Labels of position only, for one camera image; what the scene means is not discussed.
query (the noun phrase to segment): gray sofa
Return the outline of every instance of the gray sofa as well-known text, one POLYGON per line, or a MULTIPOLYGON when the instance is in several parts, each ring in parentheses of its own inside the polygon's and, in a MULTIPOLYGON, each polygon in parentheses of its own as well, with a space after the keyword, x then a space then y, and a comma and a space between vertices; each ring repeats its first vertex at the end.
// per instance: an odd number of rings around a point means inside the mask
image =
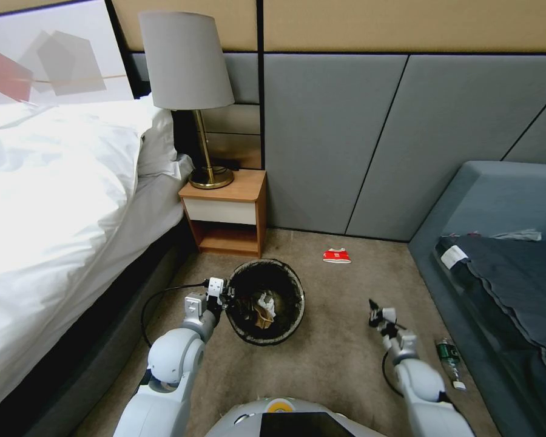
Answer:
POLYGON ((538 244, 546 245, 546 165, 469 161, 409 243, 439 313, 504 436, 546 435, 545 399, 534 398, 542 396, 541 384, 531 376, 515 381, 506 371, 498 344, 457 292, 460 285, 442 268, 436 246, 442 235, 477 232, 490 237, 530 228, 542 232, 538 244))

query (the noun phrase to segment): wall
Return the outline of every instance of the wall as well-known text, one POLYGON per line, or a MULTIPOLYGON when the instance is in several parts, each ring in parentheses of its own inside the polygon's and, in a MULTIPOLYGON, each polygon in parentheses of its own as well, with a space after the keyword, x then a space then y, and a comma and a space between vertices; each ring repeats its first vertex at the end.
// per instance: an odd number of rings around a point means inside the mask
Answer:
POLYGON ((213 153, 268 171, 274 226, 405 241, 465 160, 546 163, 546 0, 113 4, 134 52, 142 8, 215 17, 252 107, 207 114, 213 153))

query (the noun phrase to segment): trash can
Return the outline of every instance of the trash can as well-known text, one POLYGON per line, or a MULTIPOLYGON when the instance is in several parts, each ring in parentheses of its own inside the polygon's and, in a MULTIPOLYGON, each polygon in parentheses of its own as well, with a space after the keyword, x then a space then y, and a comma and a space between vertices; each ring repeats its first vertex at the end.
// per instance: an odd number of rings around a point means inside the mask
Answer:
POLYGON ((258 259, 240 265, 228 287, 234 298, 226 315, 247 343, 279 344, 302 321, 305 295, 301 282, 293 269, 279 260, 258 259))

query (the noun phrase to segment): white label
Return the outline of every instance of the white label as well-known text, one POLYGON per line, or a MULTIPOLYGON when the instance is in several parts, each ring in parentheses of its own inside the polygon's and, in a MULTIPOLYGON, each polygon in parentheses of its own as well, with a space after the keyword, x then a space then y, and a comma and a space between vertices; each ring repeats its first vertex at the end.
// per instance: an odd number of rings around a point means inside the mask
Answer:
POLYGON ((467 258, 468 256, 458 246, 451 246, 445 251, 441 257, 441 261, 445 264, 445 267, 451 270, 451 267, 453 267, 457 261, 467 258))

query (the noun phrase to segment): robot screen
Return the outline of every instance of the robot screen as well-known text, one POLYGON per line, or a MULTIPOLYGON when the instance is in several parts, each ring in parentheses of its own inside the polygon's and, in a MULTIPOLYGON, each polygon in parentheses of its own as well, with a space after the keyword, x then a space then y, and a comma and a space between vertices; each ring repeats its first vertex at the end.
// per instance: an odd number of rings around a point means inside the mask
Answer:
POLYGON ((354 437, 347 429, 324 412, 264 413, 260 437, 315 435, 319 437, 354 437))

